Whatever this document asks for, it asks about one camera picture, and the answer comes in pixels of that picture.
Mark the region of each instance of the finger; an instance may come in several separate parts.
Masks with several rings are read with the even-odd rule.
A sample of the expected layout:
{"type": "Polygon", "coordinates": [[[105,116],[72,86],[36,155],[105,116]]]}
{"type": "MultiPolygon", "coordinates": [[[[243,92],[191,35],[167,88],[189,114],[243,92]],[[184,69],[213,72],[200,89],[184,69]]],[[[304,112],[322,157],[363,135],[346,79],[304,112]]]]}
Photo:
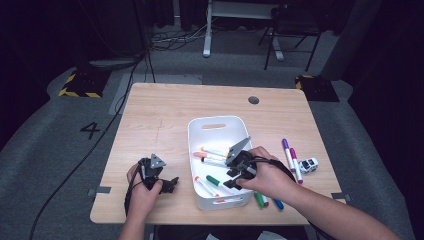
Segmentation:
{"type": "Polygon", "coordinates": [[[127,172],[127,180],[128,182],[131,182],[132,176],[134,175],[135,169],[137,168],[138,164],[134,164],[131,166],[131,168],[127,172]]]}
{"type": "Polygon", "coordinates": [[[254,184],[252,182],[252,180],[247,180],[244,178],[239,178],[236,180],[237,185],[239,185],[242,188],[246,188],[246,189],[252,189],[254,188],[254,184]]]}
{"type": "Polygon", "coordinates": [[[141,181],[141,176],[140,176],[140,173],[136,173],[133,184],[135,185],[135,184],[137,184],[139,182],[142,182],[141,181]]]}
{"type": "Polygon", "coordinates": [[[266,155],[268,152],[263,148],[263,147],[261,147],[261,146],[259,146],[259,147],[255,147],[255,148],[253,148],[253,149],[251,149],[250,151],[249,151],[254,157],[256,157],[256,156],[264,156],[264,155],[266,155]]]}
{"type": "Polygon", "coordinates": [[[274,165],[271,165],[269,163],[258,162],[258,163],[256,163],[256,167],[258,169],[257,172],[262,172],[262,171],[266,171],[265,169],[267,169],[267,168],[274,168],[275,166],[274,165]]]}
{"type": "Polygon", "coordinates": [[[150,191],[154,192],[156,194],[159,194],[160,191],[162,190],[162,185],[163,185],[163,182],[162,182],[162,180],[159,179],[155,182],[155,184],[152,187],[152,190],[150,190],[150,191]]]}
{"type": "Polygon", "coordinates": [[[271,159],[270,160],[279,160],[276,156],[274,156],[274,155],[270,155],[271,156],[271,159]]]}

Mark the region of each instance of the black cable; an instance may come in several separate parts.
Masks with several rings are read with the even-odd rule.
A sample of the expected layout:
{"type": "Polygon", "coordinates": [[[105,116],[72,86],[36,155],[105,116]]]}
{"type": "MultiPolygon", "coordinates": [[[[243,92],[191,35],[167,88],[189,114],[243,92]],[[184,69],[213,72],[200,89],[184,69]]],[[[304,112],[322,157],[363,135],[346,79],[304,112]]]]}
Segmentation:
{"type": "Polygon", "coordinates": [[[154,50],[158,50],[158,51],[177,50],[179,48],[184,47],[186,44],[192,43],[192,42],[196,41],[197,39],[201,38],[201,37],[194,37],[194,36],[198,33],[201,34],[204,31],[205,31],[204,28],[202,28],[202,29],[198,29],[196,31],[190,32],[190,33],[186,32],[186,34],[176,36],[178,33],[180,33],[180,31],[177,31],[174,34],[174,36],[172,36],[172,37],[168,37],[166,32],[165,33],[158,33],[158,34],[165,34],[166,38],[165,39],[159,38],[159,39],[153,40],[153,43],[156,42],[156,45],[154,45],[152,48],[154,50]],[[168,42],[168,46],[166,46],[166,47],[158,46],[159,42],[165,42],[165,41],[168,42]]]}
{"type": "Polygon", "coordinates": [[[184,35],[181,35],[181,36],[177,36],[179,33],[180,33],[181,31],[168,31],[168,32],[159,32],[159,33],[155,33],[155,34],[153,34],[153,36],[152,36],[152,39],[154,38],[154,36],[156,36],[156,35],[162,35],[162,34],[164,34],[165,35],[165,37],[164,38],[162,38],[162,37],[159,37],[157,40],[152,40],[153,42],[155,42],[155,41],[166,41],[166,40],[171,40],[171,39],[179,39],[179,38],[182,38],[182,37],[185,37],[185,36],[187,36],[188,34],[186,33],[186,34],[184,34],[184,35]],[[174,35],[173,36],[168,36],[168,33],[172,33],[172,32],[174,32],[174,35]]]}
{"type": "Polygon", "coordinates": [[[132,190],[134,189],[134,187],[135,187],[135,186],[137,186],[138,184],[142,183],[142,181],[141,181],[141,182],[139,182],[139,183],[137,183],[136,185],[134,185],[134,186],[133,186],[135,176],[136,176],[136,175],[137,175],[137,173],[140,171],[140,168],[141,168],[141,164],[139,163],[139,164],[137,165],[137,167],[135,168],[135,171],[133,172],[133,175],[131,176],[131,181],[130,181],[130,182],[129,182],[129,184],[128,184],[127,192],[132,191],[132,190]]]}
{"type": "MultiPolygon", "coordinates": [[[[147,71],[149,70],[149,67],[147,66],[147,62],[146,60],[144,60],[144,63],[146,64],[146,70],[144,71],[144,82],[146,82],[146,75],[147,75],[147,71]]],[[[127,91],[124,93],[124,95],[122,95],[115,103],[115,113],[119,113],[119,111],[117,110],[119,103],[122,101],[122,99],[128,94],[129,89],[127,88],[127,91]]]]}
{"type": "Polygon", "coordinates": [[[139,61],[139,58],[134,58],[131,62],[126,63],[117,63],[117,64],[108,64],[108,65],[96,65],[90,63],[98,71],[118,71],[121,69],[126,69],[134,66],[139,61]]]}
{"type": "Polygon", "coordinates": [[[138,54],[135,55],[125,55],[122,54],[118,51],[115,51],[114,49],[112,49],[112,47],[110,47],[110,45],[106,42],[106,40],[103,38],[103,36],[100,34],[100,32],[97,30],[97,27],[95,26],[93,20],[91,19],[90,15],[88,14],[87,10],[85,9],[84,5],[82,5],[81,1],[78,0],[78,3],[82,9],[82,11],[84,12],[85,16],[87,17],[88,21],[91,24],[91,27],[94,29],[94,31],[96,32],[97,36],[99,37],[99,39],[102,41],[102,43],[109,49],[109,51],[111,51],[112,53],[121,56],[121,57],[135,57],[135,56],[140,56],[144,53],[144,50],[142,50],[141,52],[139,52],[138,54]]]}
{"type": "Polygon", "coordinates": [[[131,188],[131,191],[137,186],[137,185],[139,185],[140,183],[143,183],[143,182],[138,182],[138,183],[136,183],[132,188],[131,188]]]}
{"type": "Polygon", "coordinates": [[[150,50],[147,50],[147,56],[149,58],[150,71],[152,72],[153,83],[156,83],[155,73],[153,72],[152,60],[151,60],[151,57],[150,57],[150,50]]]}
{"type": "Polygon", "coordinates": [[[147,61],[144,61],[144,64],[146,64],[146,70],[144,70],[144,83],[147,81],[147,71],[149,71],[149,66],[147,65],[147,61]]]}
{"type": "MultiPolygon", "coordinates": [[[[133,74],[135,69],[137,68],[138,63],[140,63],[141,59],[137,62],[137,64],[135,64],[131,70],[131,74],[130,74],[130,78],[128,80],[128,85],[127,85],[127,91],[130,88],[130,82],[132,81],[133,78],[133,74]]],[[[109,130],[109,128],[111,127],[112,123],[115,121],[116,117],[119,115],[119,111],[122,109],[122,107],[124,106],[125,103],[125,99],[126,96],[124,98],[124,101],[122,101],[121,106],[118,109],[118,113],[116,113],[112,120],[109,122],[109,124],[107,125],[106,129],[103,131],[102,135],[99,137],[99,139],[97,139],[97,141],[94,143],[93,147],[88,151],[88,153],[82,158],[82,160],[77,164],[77,166],[72,169],[72,171],[68,174],[68,176],[66,176],[66,178],[62,181],[62,183],[59,185],[59,187],[56,188],[56,190],[53,191],[53,193],[50,195],[50,197],[46,200],[46,202],[44,202],[44,205],[41,207],[40,211],[38,212],[34,223],[32,225],[31,228],[31,232],[29,235],[29,239],[31,240],[34,236],[34,232],[35,232],[35,227],[37,226],[38,223],[38,219],[41,217],[41,214],[43,213],[44,209],[47,207],[47,205],[50,203],[50,201],[53,199],[53,197],[56,195],[56,193],[63,187],[63,185],[65,185],[65,183],[69,180],[69,178],[75,173],[75,171],[85,162],[85,160],[91,155],[91,153],[94,151],[94,149],[97,147],[97,145],[100,143],[100,141],[103,139],[103,137],[106,135],[107,131],[109,130]]]]}
{"type": "Polygon", "coordinates": [[[261,157],[261,156],[255,156],[255,157],[253,157],[253,159],[248,160],[247,162],[248,162],[248,163],[257,163],[257,162],[266,162],[266,163],[270,163],[271,161],[273,161],[273,160],[270,160],[270,159],[268,159],[268,158],[264,158],[264,157],[261,157]]]}

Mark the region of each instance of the black curtain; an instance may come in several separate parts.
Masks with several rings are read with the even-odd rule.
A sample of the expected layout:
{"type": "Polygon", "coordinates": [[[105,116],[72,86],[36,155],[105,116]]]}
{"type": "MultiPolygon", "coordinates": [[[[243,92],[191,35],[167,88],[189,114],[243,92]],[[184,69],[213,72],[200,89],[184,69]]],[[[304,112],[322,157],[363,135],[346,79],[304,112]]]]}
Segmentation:
{"type": "Polygon", "coordinates": [[[382,0],[355,0],[352,3],[335,1],[329,29],[340,32],[320,76],[327,81],[338,81],[346,71],[371,23],[380,9],[382,0]]]}
{"type": "Polygon", "coordinates": [[[405,197],[417,239],[424,239],[423,11],[422,1],[383,1],[342,78],[353,86],[349,103],[405,197]]]}
{"type": "MultiPolygon", "coordinates": [[[[70,40],[80,44],[87,59],[109,57],[81,6],[72,0],[60,2],[65,1],[66,15],[77,32],[70,40]]],[[[81,2],[96,23],[92,1],[81,2]]],[[[49,100],[49,83],[75,66],[62,22],[55,15],[58,4],[58,0],[0,1],[0,149],[49,100]]]]}
{"type": "Polygon", "coordinates": [[[179,0],[181,28],[190,31],[192,26],[206,24],[208,0],[179,0]]]}
{"type": "Polygon", "coordinates": [[[172,0],[146,0],[146,19],[150,26],[162,28],[174,25],[174,5],[172,0]]]}
{"type": "Polygon", "coordinates": [[[295,0],[309,7],[325,29],[339,35],[346,26],[356,0],[295,0]]]}

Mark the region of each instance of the toy car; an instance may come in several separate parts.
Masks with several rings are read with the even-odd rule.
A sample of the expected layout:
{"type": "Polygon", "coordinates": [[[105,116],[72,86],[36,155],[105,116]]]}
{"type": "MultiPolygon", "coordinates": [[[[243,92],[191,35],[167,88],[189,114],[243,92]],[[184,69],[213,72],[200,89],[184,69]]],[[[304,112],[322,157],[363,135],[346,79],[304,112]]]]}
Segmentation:
{"type": "Polygon", "coordinates": [[[318,161],[315,158],[310,158],[299,162],[300,171],[305,173],[313,172],[318,167],[318,161]]]}

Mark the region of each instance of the yellow and black tape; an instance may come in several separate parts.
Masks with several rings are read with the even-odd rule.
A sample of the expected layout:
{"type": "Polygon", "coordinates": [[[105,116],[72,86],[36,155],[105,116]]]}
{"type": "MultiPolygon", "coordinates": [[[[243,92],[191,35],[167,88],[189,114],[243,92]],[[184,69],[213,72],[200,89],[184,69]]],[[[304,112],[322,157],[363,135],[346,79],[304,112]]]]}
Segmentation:
{"type": "Polygon", "coordinates": [[[96,84],[83,78],[84,76],[78,75],[76,71],[72,72],[59,92],[59,96],[101,98],[106,83],[103,81],[96,84]]]}
{"type": "Polygon", "coordinates": [[[305,78],[314,78],[313,76],[310,75],[299,75],[294,79],[294,83],[296,85],[296,89],[302,90],[302,82],[300,81],[300,79],[305,79],[305,78]]]}

